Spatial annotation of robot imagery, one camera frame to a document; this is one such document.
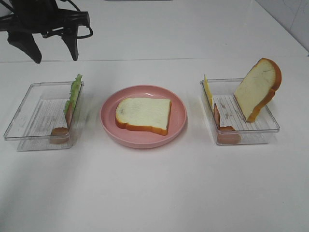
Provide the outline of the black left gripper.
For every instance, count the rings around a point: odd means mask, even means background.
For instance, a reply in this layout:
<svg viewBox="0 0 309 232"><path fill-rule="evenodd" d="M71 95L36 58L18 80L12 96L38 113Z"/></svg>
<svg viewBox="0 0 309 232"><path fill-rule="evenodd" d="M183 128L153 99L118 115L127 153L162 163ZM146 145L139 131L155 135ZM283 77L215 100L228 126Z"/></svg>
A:
<svg viewBox="0 0 309 232"><path fill-rule="evenodd" d="M61 36L74 61L78 60L78 28L90 29L88 12L82 12L70 0L75 10L60 9L55 0L10 0L1 1L11 13L0 17L0 30L8 31L8 43L28 55L39 64L42 54L32 34L43 37Z"/></svg>

